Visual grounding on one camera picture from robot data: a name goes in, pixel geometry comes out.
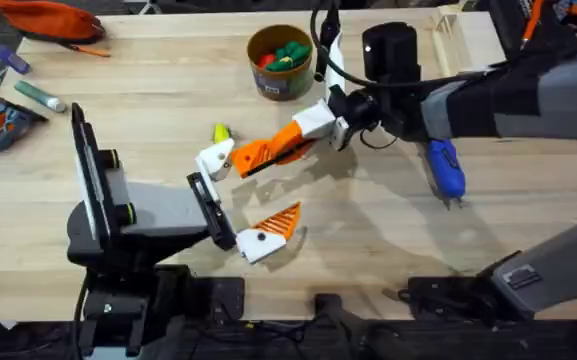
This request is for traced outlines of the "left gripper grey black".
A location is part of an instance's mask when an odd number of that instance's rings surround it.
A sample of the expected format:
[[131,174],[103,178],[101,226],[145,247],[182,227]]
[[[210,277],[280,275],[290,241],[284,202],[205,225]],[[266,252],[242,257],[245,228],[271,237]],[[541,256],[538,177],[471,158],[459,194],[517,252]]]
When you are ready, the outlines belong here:
[[113,201],[115,224],[121,236],[154,243],[181,242],[189,246],[210,237],[223,250],[236,246],[254,264],[286,246],[301,215],[301,203],[235,233],[215,186],[232,168],[232,138],[199,152],[197,170],[187,176],[186,187],[170,187],[126,179],[116,150],[101,152],[101,165]]

